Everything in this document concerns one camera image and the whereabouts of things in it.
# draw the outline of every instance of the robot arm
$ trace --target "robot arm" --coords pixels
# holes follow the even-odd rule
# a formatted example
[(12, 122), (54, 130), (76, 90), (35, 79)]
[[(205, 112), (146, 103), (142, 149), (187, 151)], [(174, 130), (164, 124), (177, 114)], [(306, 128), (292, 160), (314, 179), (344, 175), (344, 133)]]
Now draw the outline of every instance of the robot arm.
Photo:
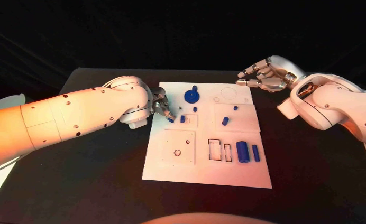
[(298, 66), (276, 55), (253, 64), (237, 77), (252, 72), (256, 72), (257, 80), (239, 79), (237, 85), (260, 87), (269, 92), (290, 89), (289, 98), (277, 105), (288, 119), (299, 115), (319, 130), (341, 124), (366, 142), (366, 93), (357, 85), (332, 74), (306, 76)]
[(174, 119), (164, 89), (151, 91), (136, 77), (118, 77), (103, 87), (1, 109), (0, 165), (33, 150), (110, 126), (116, 120), (131, 129), (138, 128), (152, 112)]

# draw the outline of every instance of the black table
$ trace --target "black table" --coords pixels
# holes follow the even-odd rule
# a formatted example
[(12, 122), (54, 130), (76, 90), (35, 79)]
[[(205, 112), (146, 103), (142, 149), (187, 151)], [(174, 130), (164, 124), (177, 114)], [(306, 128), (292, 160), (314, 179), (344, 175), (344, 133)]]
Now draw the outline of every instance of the black table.
[[(236, 72), (76, 69), (60, 94), (118, 76), (159, 81), (233, 83)], [(131, 130), (115, 123), (34, 151), (0, 188), (0, 222), (138, 223), (185, 212), (218, 212), (277, 223), (366, 222), (363, 144), (341, 126), (315, 130), (286, 120), (276, 94), (252, 89), (272, 189), (141, 180), (151, 117)]]

